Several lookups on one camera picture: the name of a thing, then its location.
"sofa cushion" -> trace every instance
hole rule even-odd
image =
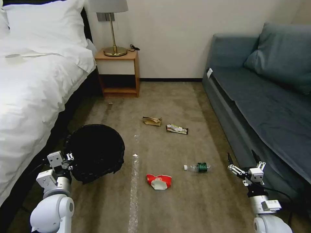
[[[213,68],[213,77],[260,139],[311,183],[311,98],[244,68]]]
[[[266,23],[244,66],[301,93],[311,91],[311,25]]]

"nightstand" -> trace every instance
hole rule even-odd
[[[108,57],[101,49],[95,56],[99,82],[104,96],[139,96],[138,52],[128,51],[121,57]]]

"white tag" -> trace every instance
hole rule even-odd
[[[207,77],[210,78],[212,73],[213,73],[213,70],[211,68],[209,68],[209,70],[207,72]]]

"beige carpet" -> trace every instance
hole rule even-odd
[[[147,126],[143,116],[162,117],[163,125]],[[168,123],[189,128],[189,135],[166,132]],[[93,183],[73,182],[73,233],[254,232],[247,189],[227,170],[231,148],[201,83],[146,82],[139,98],[86,100],[69,128],[84,124],[116,129],[125,143],[125,163]],[[197,162],[209,163],[211,171],[183,171],[184,164]],[[172,186],[153,190],[147,173],[172,176]],[[35,185],[24,206],[33,208],[39,193]],[[281,215],[286,221],[287,212]],[[28,218],[20,210],[9,232],[26,232]],[[311,232],[311,226],[294,215],[293,230]]]

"brass lamp base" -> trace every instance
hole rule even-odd
[[[120,57],[127,54],[127,49],[123,47],[113,46],[105,48],[104,54],[109,57]]]

